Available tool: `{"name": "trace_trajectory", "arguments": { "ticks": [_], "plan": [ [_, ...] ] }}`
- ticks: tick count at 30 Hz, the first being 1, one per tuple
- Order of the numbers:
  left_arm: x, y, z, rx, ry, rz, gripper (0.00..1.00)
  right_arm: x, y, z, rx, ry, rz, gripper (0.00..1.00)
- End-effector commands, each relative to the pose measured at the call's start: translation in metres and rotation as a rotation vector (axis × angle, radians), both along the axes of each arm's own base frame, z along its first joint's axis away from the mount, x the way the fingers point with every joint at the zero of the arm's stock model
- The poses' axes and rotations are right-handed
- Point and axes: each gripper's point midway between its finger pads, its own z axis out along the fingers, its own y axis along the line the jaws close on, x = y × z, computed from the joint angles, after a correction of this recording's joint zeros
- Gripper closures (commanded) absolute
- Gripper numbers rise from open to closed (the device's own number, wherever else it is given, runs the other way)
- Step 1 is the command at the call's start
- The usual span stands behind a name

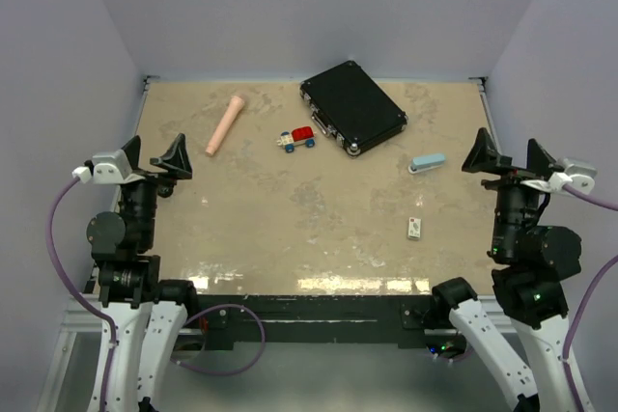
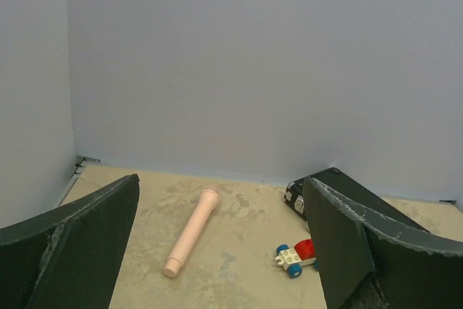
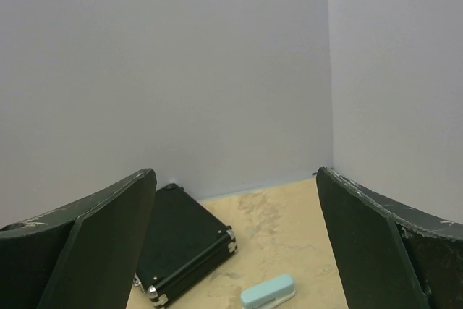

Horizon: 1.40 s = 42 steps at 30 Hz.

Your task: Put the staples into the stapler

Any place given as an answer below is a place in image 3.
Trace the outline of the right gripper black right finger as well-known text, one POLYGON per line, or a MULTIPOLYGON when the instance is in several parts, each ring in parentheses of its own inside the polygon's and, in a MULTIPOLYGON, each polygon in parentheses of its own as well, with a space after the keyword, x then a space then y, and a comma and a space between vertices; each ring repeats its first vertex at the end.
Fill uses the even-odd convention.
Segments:
POLYGON ((319 168, 316 184, 349 308, 462 307, 461 224, 331 168, 319 168))

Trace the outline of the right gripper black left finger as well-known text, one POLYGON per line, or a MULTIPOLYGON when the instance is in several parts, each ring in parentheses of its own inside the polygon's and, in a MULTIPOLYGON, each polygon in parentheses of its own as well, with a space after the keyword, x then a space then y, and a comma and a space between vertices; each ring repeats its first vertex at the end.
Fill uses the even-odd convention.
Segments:
POLYGON ((125 308, 156 184, 141 169, 1 228, 1 307, 125 308))

